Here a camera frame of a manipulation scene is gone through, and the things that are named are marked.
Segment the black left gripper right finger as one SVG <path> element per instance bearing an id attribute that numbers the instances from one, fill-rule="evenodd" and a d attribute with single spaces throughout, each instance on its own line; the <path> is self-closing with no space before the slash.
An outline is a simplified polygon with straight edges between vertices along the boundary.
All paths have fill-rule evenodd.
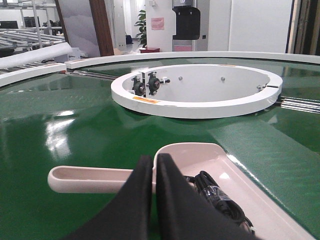
<path id="1" fill-rule="evenodd" d="M 156 160 L 156 205 L 163 240 L 257 239 L 201 198 L 168 153 Z"/>

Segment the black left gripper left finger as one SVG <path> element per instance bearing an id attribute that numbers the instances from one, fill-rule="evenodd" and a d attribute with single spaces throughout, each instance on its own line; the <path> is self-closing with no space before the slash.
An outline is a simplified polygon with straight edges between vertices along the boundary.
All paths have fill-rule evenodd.
<path id="1" fill-rule="evenodd" d="M 153 160 L 142 155 L 115 197 L 64 240 L 147 240 L 152 203 Z"/>

